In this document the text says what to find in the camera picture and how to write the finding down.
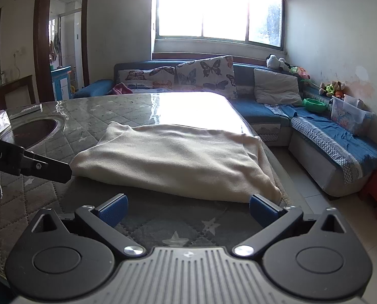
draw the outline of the green bowl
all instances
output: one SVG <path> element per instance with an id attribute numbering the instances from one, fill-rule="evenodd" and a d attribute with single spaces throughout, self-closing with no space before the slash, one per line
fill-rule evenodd
<path id="1" fill-rule="evenodd" d="M 326 111 L 326 104 L 320 102 L 319 100 L 305 98 L 304 99 L 304 107 L 306 110 L 313 112 L 313 113 L 323 113 Z"/>

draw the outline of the plastic storage box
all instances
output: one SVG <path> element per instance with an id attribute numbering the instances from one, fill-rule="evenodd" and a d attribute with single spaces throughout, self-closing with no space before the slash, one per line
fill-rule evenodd
<path id="1" fill-rule="evenodd" d="M 370 127 L 374 114 L 361 110 L 336 97 L 332 101 L 331 120 L 354 135 L 364 136 Z"/>
<path id="2" fill-rule="evenodd" d="M 354 98 L 349 95 L 345 95 L 345 103 L 353 105 L 361 110 L 364 110 L 364 102 L 358 98 Z"/>

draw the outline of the throw pillow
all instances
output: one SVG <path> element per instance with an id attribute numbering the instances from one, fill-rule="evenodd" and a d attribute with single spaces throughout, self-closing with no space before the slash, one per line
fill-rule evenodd
<path id="1" fill-rule="evenodd" d="M 175 91 L 210 91 L 236 99 L 232 56 L 220 56 L 179 64 Z"/>
<path id="2" fill-rule="evenodd" d="M 292 104 L 302 106 L 303 101 L 298 91 L 297 78 L 292 75 L 260 70 L 253 70 L 255 75 L 255 98 L 260 104 Z"/>
<path id="3" fill-rule="evenodd" d="M 173 89 L 175 68 L 161 66 L 152 70 L 120 70 L 117 82 L 123 82 L 130 89 Z"/>

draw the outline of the window frame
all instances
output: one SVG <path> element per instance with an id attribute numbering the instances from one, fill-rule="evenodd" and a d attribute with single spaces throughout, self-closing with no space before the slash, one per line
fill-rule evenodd
<path id="1" fill-rule="evenodd" d="M 203 35 L 203 24 L 201 24 L 201 36 L 183 36 L 183 35 L 159 35 L 159 0 L 156 0 L 156 36 L 155 39 L 198 39 L 198 40 L 212 40 L 212 41 L 225 41 L 233 43 L 250 44 L 252 46 L 259 46 L 263 48 L 269 48 L 279 51 L 284 51 L 284 36 L 285 36 L 285 0 L 281 1 L 282 5 L 282 17 L 281 17 L 281 42 L 280 46 L 272 46 L 271 44 L 264 44 L 261 42 L 249 41 L 249 3 L 248 3 L 248 17 L 246 25 L 246 37 L 245 41 L 241 40 L 231 40 L 231 39 L 221 39 L 218 37 L 206 37 Z"/>

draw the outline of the doorway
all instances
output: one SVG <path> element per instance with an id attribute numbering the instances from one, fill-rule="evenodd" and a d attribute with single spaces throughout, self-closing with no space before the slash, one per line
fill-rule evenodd
<path id="1" fill-rule="evenodd" d="M 34 62 L 40 102 L 69 99 L 89 84 L 87 0 L 35 0 Z"/>
<path id="2" fill-rule="evenodd" d="M 69 99 L 84 88 L 82 0 L 50 0 L 49 61 L 55 100 Z"/>

